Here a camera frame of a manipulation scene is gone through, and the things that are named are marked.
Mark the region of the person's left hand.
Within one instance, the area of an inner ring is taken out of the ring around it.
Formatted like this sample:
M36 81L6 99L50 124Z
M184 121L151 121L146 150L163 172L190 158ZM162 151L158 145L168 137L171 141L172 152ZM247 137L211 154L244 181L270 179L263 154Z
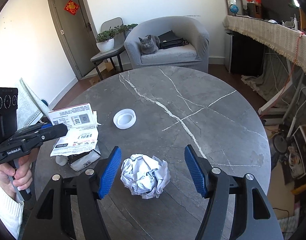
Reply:
M14 186L20 190L25 190L32 183L31 164L36 161L39 147L31 150L29 155L18 159L19 167L15 170L8 163L0 164L0 187L13 200L16 198Z

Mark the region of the person's left forearm white sleeve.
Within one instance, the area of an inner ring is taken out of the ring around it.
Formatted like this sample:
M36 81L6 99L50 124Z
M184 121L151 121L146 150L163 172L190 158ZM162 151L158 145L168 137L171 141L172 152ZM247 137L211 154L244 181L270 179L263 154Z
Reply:
M14 239L18 239L23 222L24 202L12 199L0 186L0 220Z

